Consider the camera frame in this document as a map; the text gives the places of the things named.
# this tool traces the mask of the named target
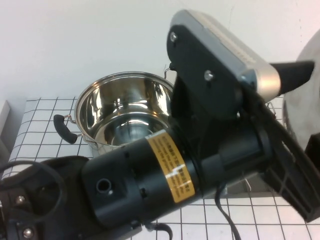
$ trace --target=round hole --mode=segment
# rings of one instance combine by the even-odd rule
[[[106,179],[102,178],[96,183],[96,190],[100,194],[106,194],[111,190],[111,182]]]

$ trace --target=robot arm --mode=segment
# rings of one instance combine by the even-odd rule
[[[2,239],[126,239],[142,225],[170,233],[152,222],[253,174],[307,222],[320,217],[319,136],[304,153],[265,106],[308,81],[314,63],[268,64],[194,11],[173,17],[167,53],[177,72],[171,127],[2,180]]]

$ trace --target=wire grid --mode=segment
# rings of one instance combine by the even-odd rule
[[[53,127],[55,114],[74,115],[77,99],[34,99],[26,103],[25,114],[9,161],[34,160],[81,155],[92,158],[87,143],[79,137],[73,145],[63,141]],[[276,118],[282,122],[282,97],[271,101]],[[80,130],[68,119],[71,132]],[[13,176],[27,165],[14,166],[3,177]],[[254,197],[243,181],[248,193],[242,198],[221,199],[222,208],[236,224],[243,240],[320,240],[320,219],[305,221],[282,198],[272,192],[270,197]],[[234,240],[231,228],[219,212],[213,199],[200,199],[191,205],[160,217],[157,222],[168,224],[173,240]],[[145,228],[131,240],[168,240],[162,231],[149,232]]]

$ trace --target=yellow warning label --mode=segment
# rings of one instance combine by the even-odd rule
[[[146,138],[149,142],[171,190],[175,203],[195,194],[187,166],[175,142],[166,131],[160,131]]]

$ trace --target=screw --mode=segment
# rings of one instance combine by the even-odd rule
[[[170,33],[170,40],[171,40],[171,42],[175,43],[175,42],[177,41],[177,39],[178,39],[177,34],[176,34],[174,31],[172,31],[172,32]]]
[[[26,201],[26,198],[24,196],[17,196],[15,199],[16,204],[23,204]]]
[[[25,230],[23,230],[23,236],[26,239],[30,239],[34,236],[34,232],[31,228],[26,228]]]
[[[210,82],[215,76],[213,75],[213,73],[210,70],[206,70],[204,72],[204,79],[208,82]]]

